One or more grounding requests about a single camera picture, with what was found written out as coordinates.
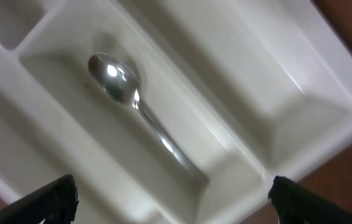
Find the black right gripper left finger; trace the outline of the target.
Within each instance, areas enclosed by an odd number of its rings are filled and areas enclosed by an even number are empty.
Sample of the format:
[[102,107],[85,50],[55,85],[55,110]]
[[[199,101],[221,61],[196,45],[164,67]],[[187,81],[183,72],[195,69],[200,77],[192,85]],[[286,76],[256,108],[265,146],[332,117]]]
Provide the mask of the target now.
[[0,224],[71,224],[78,206],[73,175],[67,174],[0,210]]

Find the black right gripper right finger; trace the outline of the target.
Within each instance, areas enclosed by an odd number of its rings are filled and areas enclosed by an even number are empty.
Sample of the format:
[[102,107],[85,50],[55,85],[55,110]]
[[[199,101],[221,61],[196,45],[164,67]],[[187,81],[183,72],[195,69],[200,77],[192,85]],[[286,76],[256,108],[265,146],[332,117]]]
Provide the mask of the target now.
[[352,214],[303,188],[276,176],[268,193],[279,224],[352,224]]

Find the large steel tablespoon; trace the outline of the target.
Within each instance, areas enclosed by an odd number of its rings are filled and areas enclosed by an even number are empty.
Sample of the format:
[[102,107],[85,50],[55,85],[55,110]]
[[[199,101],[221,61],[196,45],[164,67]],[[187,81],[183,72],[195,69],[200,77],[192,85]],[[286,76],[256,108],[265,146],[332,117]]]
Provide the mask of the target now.
[[133,69],[109,54],[98,52],[88,59],[88,72],[96,86],[112,101],[137,111],[190,180],[199,185],[209,182],[207,175],[190,160],[144,102],[140,78]]

